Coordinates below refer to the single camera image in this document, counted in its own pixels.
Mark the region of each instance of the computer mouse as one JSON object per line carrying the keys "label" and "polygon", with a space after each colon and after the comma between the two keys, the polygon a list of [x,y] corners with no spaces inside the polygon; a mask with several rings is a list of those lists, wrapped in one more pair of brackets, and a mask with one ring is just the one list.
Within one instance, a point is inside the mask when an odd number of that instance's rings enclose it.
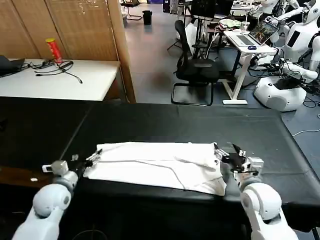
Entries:
{"label": "computer mouse", "polygon": [[248,49],[249,49],[249,50],[257,50],[257,47],[256,47],[256,46],[251,45],[251,46],[248,46]]}

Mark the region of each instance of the chair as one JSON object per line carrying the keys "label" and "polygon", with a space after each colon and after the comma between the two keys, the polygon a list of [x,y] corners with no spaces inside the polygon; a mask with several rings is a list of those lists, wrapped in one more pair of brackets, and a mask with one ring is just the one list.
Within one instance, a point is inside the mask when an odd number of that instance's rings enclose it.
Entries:
{"label": "chair", "polygon": [[[214,101],[214,83],[219,79],[219,70],[216,63],[210,59],[188,59],[190,48],[187,42],[187,35],[184,22],[177,20],[174,23],[176,31],[180,35],[183,53],[176,64],[176,77],[189,83],[175,83],[171,94],[173,104],[194,105],[194,106],[211,106]],[[211,96],[209,104],[197,104],[174,101],[175,87],[206,87],[211,83]]]}
{"label": "chair", "polygon": [[128,15],[131,17],[127,17],[126,19],[128,20],[133,20],[133,21],[139,21],[142,19],[143,16],[138,16],[138,15],[131,15],[129,12],[129,8],[134,8],[140,4],[139,0],[131,0],[131,1],[126,1],[124,0],[121,3],[121,6],[123,6],[123,11],[125,12],[125,9],[128,8]]}

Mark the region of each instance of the white towel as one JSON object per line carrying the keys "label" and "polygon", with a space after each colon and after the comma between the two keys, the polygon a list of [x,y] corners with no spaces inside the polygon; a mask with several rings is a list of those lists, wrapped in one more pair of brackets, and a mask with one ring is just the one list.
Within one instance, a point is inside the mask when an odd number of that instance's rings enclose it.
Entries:
{"label": "white towel", "polygon": [[213,143],[123,142],[100,149],[101,160],[84,173],[89,179],[225,195]]}

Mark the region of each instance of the cup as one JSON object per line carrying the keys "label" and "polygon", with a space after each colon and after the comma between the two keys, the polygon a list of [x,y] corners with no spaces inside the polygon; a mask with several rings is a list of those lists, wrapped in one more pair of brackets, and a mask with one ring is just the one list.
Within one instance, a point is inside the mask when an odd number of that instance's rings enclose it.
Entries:
{"label": "cup", "polygon": [[248,22],[248,21],[243,21],[241,23],[241,26],[240,26],[241,33],[243,33],[243,34],[247,33],[247,29],[249,27],[249,24],[250,24],[250,22]]}

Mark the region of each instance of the red can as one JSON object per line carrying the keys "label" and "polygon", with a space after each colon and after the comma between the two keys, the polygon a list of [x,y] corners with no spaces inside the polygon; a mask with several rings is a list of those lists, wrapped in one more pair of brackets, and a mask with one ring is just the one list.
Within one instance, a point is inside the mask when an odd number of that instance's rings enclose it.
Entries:
{"label": "red can", "polygon": [[54,58],[54,62],[56,64],[62,63],[63,60],[62,60],[61,53],[60,53],[60,50],[58,48],[58,45],[56,43],[56,40],[54,38],[47,38],[45,40],[45,42],[48,44],[48,46],[49,46],[49,48],[51,50],[52,56]]}

